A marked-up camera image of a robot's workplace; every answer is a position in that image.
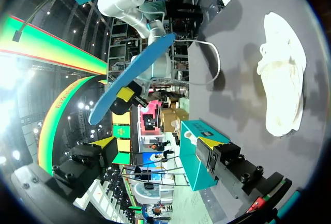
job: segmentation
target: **gray tabletop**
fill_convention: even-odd
[[[258,61],[265,43],[264,16],[282,16],[300,39],[307,58],[304,74],[305,106],[299,131],[281,138],[265,128],[266,97]],[[329,81],[325,39],[305,0],[231,0],[201,32],[199,40],[216,45],[221,56],[221,76],[214,84],[190,84],[190,119],[201,118],[232,142],[265,177],[275,171],[293,181],[280,202],[298,187],[305,187],[322,149],[328,111]],[[188,50],[191,82],[207,82],[216,74],[216,57],[210,47],[192,44]],[[225,214],[231,219],[240,206],[221,184],[212,188]]]

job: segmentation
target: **white robotic arm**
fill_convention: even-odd
[[[121,19],[134,27],[139,35],[146,39],[149,37],[147,20],[136,7],[145,0],[98,0],[98,9],[105,16]]]
[[[142,38],[148,38],[148,45],[153,43],[159,37],[164,36],[163,23],[159,20],[151,21],[147,24],[147,19],[138,6],[145,0],[98,0],[99,11],[105,16],[119,18],[137,30]],[[159,57],[152,66],[143,72],[138,79],[149,82],[152,78],[165,78],[170,75],[171,60],[166,52]]]

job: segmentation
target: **screw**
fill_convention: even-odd
[[[263,172],[263,166],[257,166],[256,171],[260,173]]]
[[[28,183],[24,183],[24,184],[23,184],[23,188],[24,188],[24,189],[29,189],[29,188],[30,188],[30,185],[29,185]]]
[[[83,163],[88,162],[88,158],[83,158],[83,159],[82,159],[82,162],[83,162]]]
[[[52,166],[53,172],[58,172],[60,170],[59,166]]]
[[[245,174],[243,174],[243,175],[240,177],[240,181],[241,181],[242,183],[245,183],[245,182],[247,182],[247,181],[249,180],[249,178],[250,178],[250,174],[249,174],[249,173],[245,173]]]
[[[38,178],[36,177],[36,176],[34,176],[33,178],[32,178],[32,182],[34,182],[35,184],[38,182],[39,180],[38,180]]]
[[[72,181],[72,180],[74,180],[74,175],[72,173],[67,173],[66,174],[66,179],[69,180],[69,181]]]
[[[232,162],[232,159],[226,159],[225,160],[225,165],[228,166]]]

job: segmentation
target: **blue surfboard-shaped object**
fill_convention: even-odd
[[[146,47],[100,97],[89,115],[88,122],[91,125],[98,124],[113,104],[119,90],[147,70],[171,46],[175,38],[176,35],[170,33]]]

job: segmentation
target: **white cable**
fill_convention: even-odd
[[[155,12],[147,12],[147,11],[143,11],[143,10],[140,10],[140,9],[138,9],[138,11],[140,11],[140,12],[142,12],[142,13],[149,13],[149,14],[156,14],[156,13],[160,13],[160,14],[162,14],[162,20],[161,20],[161,23],[163,24],[163,22],[164,22],[164,18],[166,17],[165,15],[165,12],[163,12],[163,11],[155,11]]]
[[[193,84],[193,85],[208,85],[208,84],[214,82],[218,78],[219,74],[221,73],[221,58],[219,56],[219,52],[218,52],[216,46],[213,43],[206,42],[206,41],[201,41],[201,40],[195,40],[195,39],[183,39],[183,40],[175,39],[175,41],[177,41],[177,42],[191,41],[191,42],[198,42],[198,43],[202,43],[202,44],[208,44],[208,45],[212,46],[214,48],[215,52],[216,52],[217,62],[218,62],[218,69],[217,69],[217,73],[214,76],[214,78],[211,79],[207,83],[191,83],[190,82],[191,84]]]

